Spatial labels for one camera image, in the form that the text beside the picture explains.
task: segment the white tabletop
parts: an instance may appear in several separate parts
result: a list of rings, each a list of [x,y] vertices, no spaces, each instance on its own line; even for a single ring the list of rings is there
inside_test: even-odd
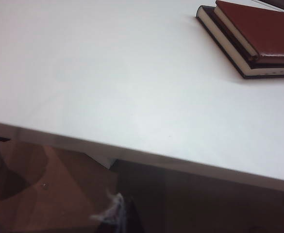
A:
[[[0,0],[0,123],[284,180],[284,79],[242,79],[214,2]]]

